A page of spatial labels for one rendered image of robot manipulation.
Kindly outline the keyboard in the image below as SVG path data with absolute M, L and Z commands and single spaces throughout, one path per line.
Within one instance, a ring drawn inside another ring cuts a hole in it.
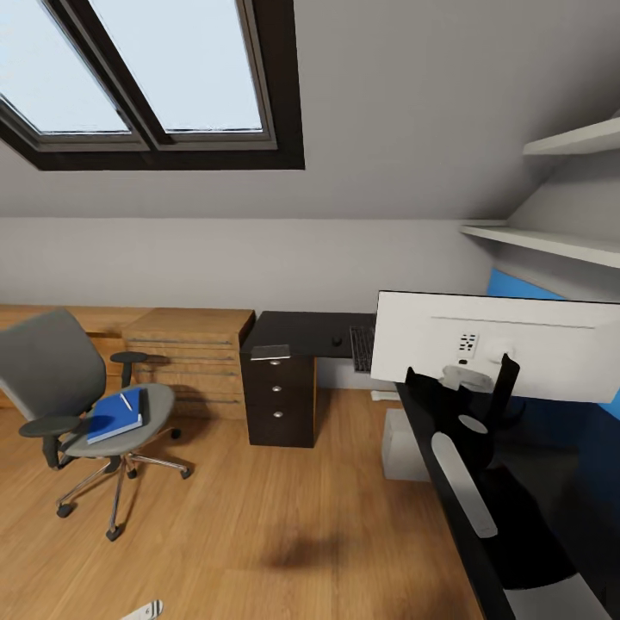
M 358 374 L 370 374 L 374 337 L 374 327 L 350 327 L 353 366 Z

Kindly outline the notebook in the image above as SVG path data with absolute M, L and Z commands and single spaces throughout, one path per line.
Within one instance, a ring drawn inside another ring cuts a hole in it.
M 252 349 L 251 360 L 290 358 L 289 344 L 276 346 L 258 346 Z

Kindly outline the swivel chair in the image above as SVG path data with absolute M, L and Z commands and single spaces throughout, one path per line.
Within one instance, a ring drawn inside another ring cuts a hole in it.
M 110 362 L 122 365 L 122 384 L 110 396 L 143 388 L 142 426 L 114 437 L 88 443 L 96 402 L 105 394 L 105 362 L 93 341 L 64 306 L 40 313 L 0 329 L 0 388 L 28 420 L 18 433 L 24 437 L 42 437 L 43 453 L 54 471 L 64 469 L 75 459 L 110 459 L 91 477 L 62 496 L 57 515 L 65 518 L 71 504 L 62 503 L 100 478 L 120 468 L 114 507 L 106 537 L 113 542 L 121 534 L 115 525 L 124 474 L 132 480 L 135 461 L 181 469 L 181 477 L 190 476 L 182 464 L 138 455 L 148 444 L 168 431 L 174 439 L 180 430 L 164 426 L 175 405 L 175 391 L 163 383 L 131 384 L 133 363 L 149 361 L 149 355 L 137 351 L 109 353 Z M 62 438 L 62 439 L 61 439 Z

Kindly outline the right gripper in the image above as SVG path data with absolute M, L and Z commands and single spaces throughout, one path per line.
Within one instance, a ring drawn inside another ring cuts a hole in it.
M 432 407 L 441 399 L 458 400 L 464 407 L 469 407 L 473 399 L 473 393 L 470 389 L 459 387 L 458 390 L 446 388 L 442 383 L 438 383 L 438 379 L 429 377 L 428 375 L 415 374 L 413 368 L 408 367 L 406 371 L 405 385 L 411 388 L 410 395 L 415 400 L 420 400 L 429 407 Z

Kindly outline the folder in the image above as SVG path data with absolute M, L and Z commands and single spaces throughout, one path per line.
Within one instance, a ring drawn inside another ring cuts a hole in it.
M 142 426 L 143 388 L 98 400 L 90 425 L 88 443 L 114 437 Z

